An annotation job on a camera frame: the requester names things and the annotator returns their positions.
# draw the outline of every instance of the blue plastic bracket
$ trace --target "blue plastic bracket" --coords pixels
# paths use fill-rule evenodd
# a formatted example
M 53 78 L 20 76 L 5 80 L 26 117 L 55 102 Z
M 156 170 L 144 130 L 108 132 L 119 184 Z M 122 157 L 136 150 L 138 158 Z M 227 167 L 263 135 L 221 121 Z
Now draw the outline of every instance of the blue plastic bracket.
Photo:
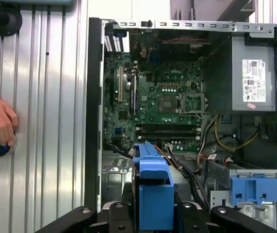
M 166 160 L 154 146 L 135 144 L 139 157 L 139 230 L 172 230 L 174 221 L 174 183 Z M 165 180 L 165 184 L 143 184 L 143 180 Z
M 252 177 L 230 179 L 231 204 L 236 206 L 239 202 L 253 202 L 259 206 L 262 202 L 277 201 L 277 179 L 266 178 L 264 174 Z

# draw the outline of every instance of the dell logo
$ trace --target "dell logo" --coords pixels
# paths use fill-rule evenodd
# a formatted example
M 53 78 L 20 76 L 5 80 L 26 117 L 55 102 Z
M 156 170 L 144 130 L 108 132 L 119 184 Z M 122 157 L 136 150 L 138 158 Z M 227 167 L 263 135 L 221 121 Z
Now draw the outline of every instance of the dell logo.
M 181 70 L 180 69 L 173 69 L 171 70 L 172 74 L 181 74 Z

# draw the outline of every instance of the screw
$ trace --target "screw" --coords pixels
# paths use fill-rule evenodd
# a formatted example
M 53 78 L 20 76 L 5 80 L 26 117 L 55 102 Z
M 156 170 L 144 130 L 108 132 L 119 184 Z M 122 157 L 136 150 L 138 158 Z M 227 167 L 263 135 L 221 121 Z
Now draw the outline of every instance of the screw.
M 91 210 L 90 209 L 84 209 L 84 210 L 82 210 L 82 213 L 89 214 L 89 213 L 91 213 Z
M 226 209 L 224 209 L 224 208 L 218 208 L 218 212 L 224 214 L 224 213 L 226 213 L 227 211 L 226 211 Z
M 117 203 L 115 206 L 116 206 L 117 208 L 122 208 L 122 207 L 123 207 L 123 205 L 122 205 L 121 203 Z
M 187 203 L 187 202 L 184 203 L 183 206 L 184 206 L 185 208 L 190 208 L 190 207 L 191 207 L 191 205 L 190 205 L 189 203 Z

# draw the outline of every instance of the green circuit board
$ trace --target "green circuit board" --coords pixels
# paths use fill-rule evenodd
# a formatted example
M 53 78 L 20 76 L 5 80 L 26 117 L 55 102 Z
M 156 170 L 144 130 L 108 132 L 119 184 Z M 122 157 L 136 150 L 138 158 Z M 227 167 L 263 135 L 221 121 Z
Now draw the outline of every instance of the green circuit board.
M 131 79 L 133 69 L 136 74 L 135 103 Z M 200 128 L 198 116 L 204 111 L 202 101 L 201 62 L 154 66 L 147 61 L 133 62 L 129 54 L 110 55 L 104 67 L 104 142 L 114 144 L 117 140 L 129 149 L 134 143 L 145 140 L 157 143 L 160 140 L 163 148 L 170 144 L 175 152 L 197 151 L 195 137 L 169 137 L 158 132 L 156 136 L 140 136 L 137 129 L 145 125 L 159 129 L 173 126 L 178 133 L 177 126 Z
M 201 93 L 201 63 L 171 62 L 153 67 L 140 64 L 137 121 L 149 124 L 199 125 L 197 114 L 179 114 L 180 95 Z M 201 111 L 201 97 L 185 97 L 184 108 Z

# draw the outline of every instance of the power supply label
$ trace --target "power supply label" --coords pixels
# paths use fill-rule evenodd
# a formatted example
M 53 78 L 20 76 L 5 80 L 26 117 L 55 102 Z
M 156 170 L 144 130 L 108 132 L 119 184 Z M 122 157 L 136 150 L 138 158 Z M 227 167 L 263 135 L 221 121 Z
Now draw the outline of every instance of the power supply label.
M 266 102 L 265 62 L 243 59 L 243 102 Z

